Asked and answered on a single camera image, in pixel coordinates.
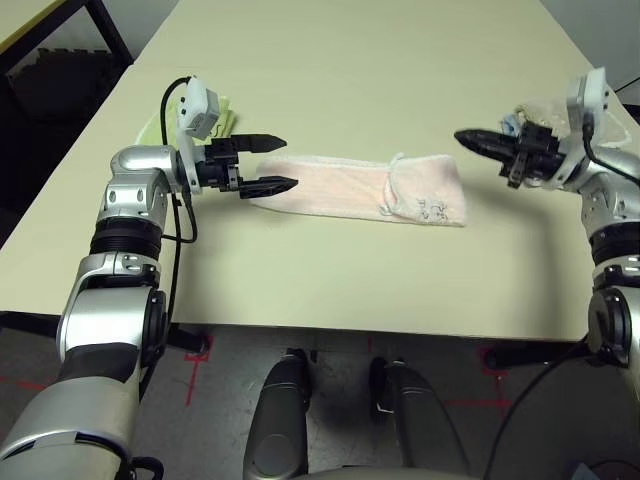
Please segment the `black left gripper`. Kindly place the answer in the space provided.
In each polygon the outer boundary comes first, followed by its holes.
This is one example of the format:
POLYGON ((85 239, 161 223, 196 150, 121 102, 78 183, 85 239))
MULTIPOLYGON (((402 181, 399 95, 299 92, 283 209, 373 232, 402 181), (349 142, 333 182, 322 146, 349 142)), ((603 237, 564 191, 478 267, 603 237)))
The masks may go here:
POLYGON ((199 185, 217 188, 221 192, 240 189, 241 199, 264 198, 284 193, 296 187, 298 180, 267 176, 241 182, 238 163, 239 151, 267 153, 286 145, 285 140, 270 134, 241 134, 237 136, 237 142, 234 138, 213 139, 202 147, 204 158, 196 163, 199 185))

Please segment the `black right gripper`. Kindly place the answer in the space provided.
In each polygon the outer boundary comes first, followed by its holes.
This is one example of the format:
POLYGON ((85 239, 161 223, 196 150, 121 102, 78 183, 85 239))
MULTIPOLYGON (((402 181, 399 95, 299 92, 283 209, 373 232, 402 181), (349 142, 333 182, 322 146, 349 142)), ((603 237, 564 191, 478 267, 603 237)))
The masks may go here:
POLYGON ((454 138, 477 155, 504 161, 502 176, 513 189, 541 187, 565 159, 552 129, 535 123, 525 123, 517 136, 485 129, 462 129, 454 133, 454 138))

